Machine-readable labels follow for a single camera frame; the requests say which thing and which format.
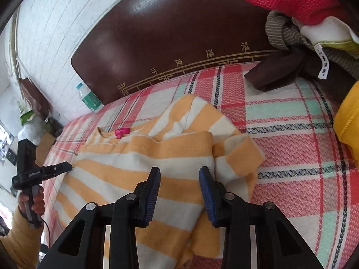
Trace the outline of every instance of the white clothing label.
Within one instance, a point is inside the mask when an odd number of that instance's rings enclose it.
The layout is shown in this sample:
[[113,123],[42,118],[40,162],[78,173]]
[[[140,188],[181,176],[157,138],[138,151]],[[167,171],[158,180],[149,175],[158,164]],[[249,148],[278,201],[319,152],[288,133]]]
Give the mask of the white clothing label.
[[328,60],[327,56],[325,55],[320,43],[318,43],[314,46],[314,50],[317,53],[317,55],[320,57],[320,59],[322,60],[322,64],[323,64],[322,69],[319,72],[318,79],[326,80],[326,78],[328,76],[328,72],[329,72],[329,60]]

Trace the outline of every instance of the striped brown fabric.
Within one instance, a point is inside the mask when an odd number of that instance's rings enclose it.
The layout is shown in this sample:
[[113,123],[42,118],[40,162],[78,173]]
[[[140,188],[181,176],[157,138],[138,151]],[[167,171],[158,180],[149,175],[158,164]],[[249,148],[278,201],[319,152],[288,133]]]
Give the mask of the striped brown fabric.
[[[291,18],[278,12],[271,11],[266,22],[266,33],[269,43],[275,48],[289,50],[289,46],[302,44],[314,51],[312,43],[300,34]],[[345,69],[356,80],[359,80],[359,59],[355,59],[343,50],[323,47],[330,61],[333,61]]]

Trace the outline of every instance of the metal screw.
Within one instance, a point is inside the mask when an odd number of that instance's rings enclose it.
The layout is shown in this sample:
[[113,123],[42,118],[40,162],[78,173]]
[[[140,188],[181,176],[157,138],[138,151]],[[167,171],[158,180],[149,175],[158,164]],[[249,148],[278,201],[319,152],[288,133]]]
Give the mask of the metal screw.
[[135,200],[137,195],[135,193],[129,193],[126,195],[127,200]]
[[224,198],[227,200],[233,200],[234,199],[234,194],[233,193],[226,193],[224,195]]
[[87,210],[93,210],[93,209],[95,209],[95,207],[96,207],[96,204],[94,204],[93,202],[88,203],[88,204],[86,205],[86,209],[87,209]]
[[264,203],[264,206],[268,209],[274,209],[275,208],[275,204],[271,201],[267,201]]

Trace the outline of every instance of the bottle label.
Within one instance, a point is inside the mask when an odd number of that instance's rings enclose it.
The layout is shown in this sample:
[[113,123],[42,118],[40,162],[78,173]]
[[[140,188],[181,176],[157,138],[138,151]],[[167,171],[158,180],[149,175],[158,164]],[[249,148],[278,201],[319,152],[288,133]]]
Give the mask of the bottle label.
[[101,106],[101,101],[98,97],[91,91],[87,94],[82,101],[86,104],[86,106],[91,109],[92,111],[96,111]]

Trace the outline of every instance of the white tiled wall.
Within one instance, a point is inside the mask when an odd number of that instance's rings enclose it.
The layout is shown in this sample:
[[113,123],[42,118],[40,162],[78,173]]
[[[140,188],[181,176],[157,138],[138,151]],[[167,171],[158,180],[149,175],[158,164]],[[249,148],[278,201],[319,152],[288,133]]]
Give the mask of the white tiled wall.
[[22,76],[28,75],[54,109],[72,120],[89,112],[76,86],[71,57],[97,22],[120,0],[25,0],[17,44]]

